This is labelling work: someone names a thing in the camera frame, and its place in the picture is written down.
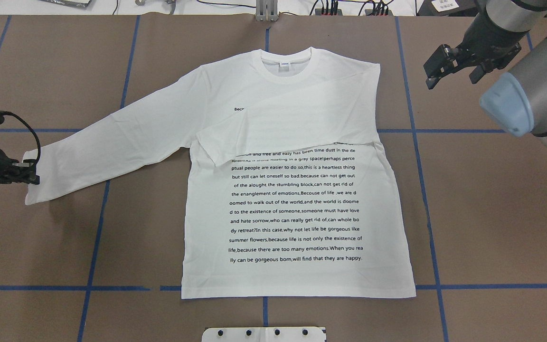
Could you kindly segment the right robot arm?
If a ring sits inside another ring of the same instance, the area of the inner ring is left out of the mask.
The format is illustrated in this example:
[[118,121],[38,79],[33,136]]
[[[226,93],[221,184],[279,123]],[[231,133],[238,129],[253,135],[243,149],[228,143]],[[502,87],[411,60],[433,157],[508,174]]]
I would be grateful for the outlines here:
[[[440,45],[424,63],[427,87],[465,67],[477,83],[505,68],[520,52],[519,41],[547,14],[547,0],[482,0],[462,42]],[[547,37],[480,98],[480,106],[506,132],[530,133],[547,147]]]

